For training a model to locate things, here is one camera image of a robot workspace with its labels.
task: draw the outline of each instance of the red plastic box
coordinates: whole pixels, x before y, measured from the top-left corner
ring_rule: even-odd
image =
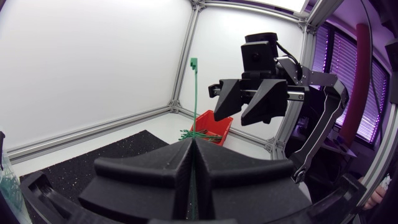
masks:
[[[196,131],[206,129],[208,135],[219,135],[223,136],[220,142],[214,142],[219,146],[222,146],[225,142],[226,136],[228,135],[229,128],[231,127],[233,118],[224,118],[221,121],[214,120],[214,112],[212,110],[206,111],[204,114],[197,117]]]

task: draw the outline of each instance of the red cylinder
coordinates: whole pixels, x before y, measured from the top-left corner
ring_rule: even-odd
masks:
[[[369,59],[371,56],[371,49],[369,27],[364,24],[357,24],[356,38],[357,54],[354,87],[350,96],[346,118],[344,119],[339,133],[348,147],[353,143],[359,124],[361,123],[366,100],[368,98],[370,82]]]

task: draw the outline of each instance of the black foam mat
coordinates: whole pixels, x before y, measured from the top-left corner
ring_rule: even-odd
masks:
[[[99,157],[121,158],[138,156],[168,145],[148,131],[101,147],[86,154],[74,157],[59,164],[42,169],[53,189],[76,204],[78,196],[95,176],[94,160]],[[20,177],[23,181],[29,174]],[[45,223],[28,202],[25,202],[33,224]]]

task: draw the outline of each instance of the white panel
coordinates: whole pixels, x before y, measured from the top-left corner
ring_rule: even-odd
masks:
[[[187,0],[13,0],[0,13],[5,149],[164,106]]]
[[[209,97],[208,86],[218,83],[219,79],[241,78],[244,37],[261,32],[277,33],[278,42],[300,61],[303,34],[297,24],[229,9],[208,8],[200,13],[190,51],[190,57],[198,58],[198,113],[214,110],[216,106],[218,97]],[[191,111],[195,102],[194,83],[193,71],[187,65],[180,101]],[[243,127],[240,125],[241,113],[233,116],[232,127],[263,139],[274,137],[282,121],[282,117],[278,117],[273,118],[270,124],[256,123]]]

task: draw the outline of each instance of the green plastic clip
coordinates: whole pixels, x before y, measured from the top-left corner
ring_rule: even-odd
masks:
[[[191,58],[191,67],[192,70],[195,71],[195,74],[198,73],[198,59],[197,58]]]

